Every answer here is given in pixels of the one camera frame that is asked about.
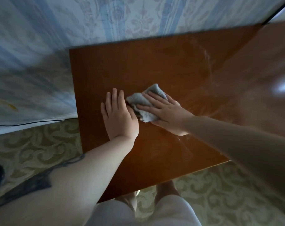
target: cleaning rag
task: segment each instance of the cleaning rag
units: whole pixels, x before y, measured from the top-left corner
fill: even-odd
[[[165,93],[159,88],[158,84],[154,84],[150,86],[148,89],[144,91],[144,93],[148,93],[149,91],[153,92],[154,94],[157,94],[161,96],[162,98],[167,100],[167,96]],[[131,107],[133,108],[135,114],[140,117],[140,120],[143,122],[150,122],[150,121],[155,121],[159,120],[159,117],[156,115],[139,110],[136,105],[140,104],[143,106],[149,106],[149,107],[154,107],[151,102],[149,102],[141,93],[134,93],[132,96],[129,96],[126,98],[126,101],[129,102]]]

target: floor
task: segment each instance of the floor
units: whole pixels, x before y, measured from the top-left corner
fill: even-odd
[[[0,135],[6,182],[0,196],[29,177],[82,152],[77,120]],[[228,162],[174,180],[202,225],[285,225],[285,204],[236,164]],[[155,187],[138,195],[138,220],[154,208]]]

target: left hand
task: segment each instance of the left hand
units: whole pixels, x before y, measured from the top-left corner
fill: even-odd
[[[106,103],[101,103],[101,113],[105,123],[109,139],[123,136],[134,140],[138,136],[138,120],[130,106],[126,106],[124,92],[121,90],[117,95],[116,88],[111,93],[107,92]]]

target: forearm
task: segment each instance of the forearm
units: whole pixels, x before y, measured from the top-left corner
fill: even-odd
[[[204,116],[195,116],[183,126],[285,198],[285,138]]]
[[[117,137],[76,163],[54,169],[51,187],[0,207],[0,225],[81,225],[108,186],[133,142]]]

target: finger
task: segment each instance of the finger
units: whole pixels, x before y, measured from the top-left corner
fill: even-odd
[[[112,110],[118,110],[118,91],[116,90],[116,88],[113,88],[112,90],[111,103],[112,103]]]
[[[162,120],[151,121],[151,123],[152,123],[153,125],[159,126],[159,127],[161,127],[161,128],[164,128],[164,129],[166,129],[167,124],[168,124],[168,122],[162,121]]]
[[[170,95],[167,95],[167,94],[165,95],[167,96],[168,102],[170,102],[173,105],[178,105],[178,103]]]
[[[156,116],[160,116],[160,109],[158,108],[154,108],[154,107],[148,107],[148,106],[142,106],[142,105],[136,105],[136,107],[140,110],[152,113]]]
[[[150,95],[147,95],[146,93],[142,93],[142,95],[152,103],[157,108],[163,108],[164,104],[162,104],[160,101],[157,101],[155,98],[152,98]]]
[[[149,91],[148,94],[152,96],[153,98],[155,98],[157,101],[160,101],[162,104],[165,104],[165,105],[170,104],[166,99],[162,98],[161,96],[157,94],[154,94],[152,91]]]
[[[124,98],[124,92],[121,90],[118,95],[118,108],[119,109],[126,109],[126,102]]]
[[[106,105],[107,114],[109,116],[112,113],[111,93],[110,92],[107,92],[105,105]]]
[[[128,112],[129,112],[131,118],[132,118],[133,120],[135,120],[135,119],[137,120],[137,117],[136,117],[136,115],[135,115],[134,110],[133,110],[130,106],[128,106],[128,105],[127,105],[127,109],[128,109]]]
[[[101,113],[103,115],[103,120],[107,120],[108,119],[108,114],[107,114],[107,111],[106,111],[106,108],[105,108],[105,104],[102,102],[101,103]]]

